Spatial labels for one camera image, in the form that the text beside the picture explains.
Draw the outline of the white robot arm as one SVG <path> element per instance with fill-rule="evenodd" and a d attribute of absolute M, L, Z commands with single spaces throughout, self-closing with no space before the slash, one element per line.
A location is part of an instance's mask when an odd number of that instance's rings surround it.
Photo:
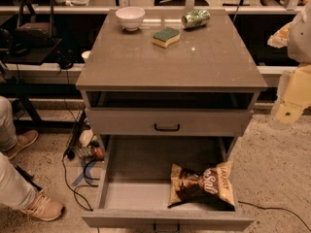
<path fill-rule="evenodd" d="M 267 44 L 277 49 L 286 47 L 288 57 L 298 63 L 294 71 L 282 74 L 271 110 L 270 126 L 286 129 L 311 106 L 311 2 L 274 33 Z"/>

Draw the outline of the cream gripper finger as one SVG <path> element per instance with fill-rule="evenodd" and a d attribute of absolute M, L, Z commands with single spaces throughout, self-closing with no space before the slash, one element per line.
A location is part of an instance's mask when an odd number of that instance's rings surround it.
<path fill-rule="evenodd" d="M 288 129 L 302 113 L 303 109 L 300 106 L 277 100 L 271 110 L 269 125 L 274 129 Z"/>

